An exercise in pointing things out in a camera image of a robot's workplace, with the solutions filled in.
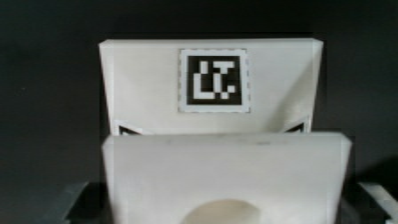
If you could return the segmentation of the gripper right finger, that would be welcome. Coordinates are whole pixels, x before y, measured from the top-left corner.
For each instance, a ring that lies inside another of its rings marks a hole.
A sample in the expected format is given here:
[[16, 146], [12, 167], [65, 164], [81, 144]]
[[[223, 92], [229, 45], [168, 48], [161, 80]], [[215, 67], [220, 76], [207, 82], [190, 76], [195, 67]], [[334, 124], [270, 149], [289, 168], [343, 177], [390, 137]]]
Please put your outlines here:
[[398, 224], [398, 187], [378, 182], [360, 182], [359, 186], [385, 214], [382, 224]]

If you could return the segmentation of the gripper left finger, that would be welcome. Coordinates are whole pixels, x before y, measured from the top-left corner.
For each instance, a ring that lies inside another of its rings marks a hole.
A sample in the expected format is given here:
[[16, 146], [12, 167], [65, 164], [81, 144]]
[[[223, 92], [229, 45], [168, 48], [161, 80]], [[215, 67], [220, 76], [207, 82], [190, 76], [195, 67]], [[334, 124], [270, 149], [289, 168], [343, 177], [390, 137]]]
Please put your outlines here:
[[48, 212], [42, 216], [42, 224], [71, 224], [67, 215], [78, 203], [78, 199], [87, 188], [87, 182], [69, 184], [55, 198]]

